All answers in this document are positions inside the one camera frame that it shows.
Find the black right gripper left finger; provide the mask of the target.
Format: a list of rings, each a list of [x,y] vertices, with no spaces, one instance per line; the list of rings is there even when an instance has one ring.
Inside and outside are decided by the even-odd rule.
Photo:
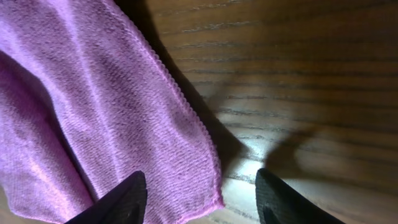
[[[146,178],[136,171],[66,224],[143,224],[146,204]]]

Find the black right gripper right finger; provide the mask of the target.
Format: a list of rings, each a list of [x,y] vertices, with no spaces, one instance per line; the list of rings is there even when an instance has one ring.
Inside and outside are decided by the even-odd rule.
[[[255,186],[261,224],[344,224],[307,200],[268,169],[257,171]]]

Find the purple microfiber cloth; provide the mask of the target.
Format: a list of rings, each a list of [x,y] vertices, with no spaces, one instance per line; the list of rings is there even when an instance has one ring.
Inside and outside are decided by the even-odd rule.
[[[66,223],[137,171],[145,223],[224,206],[205,125],[114,1],[2,1],[1,187],[11,212]]]

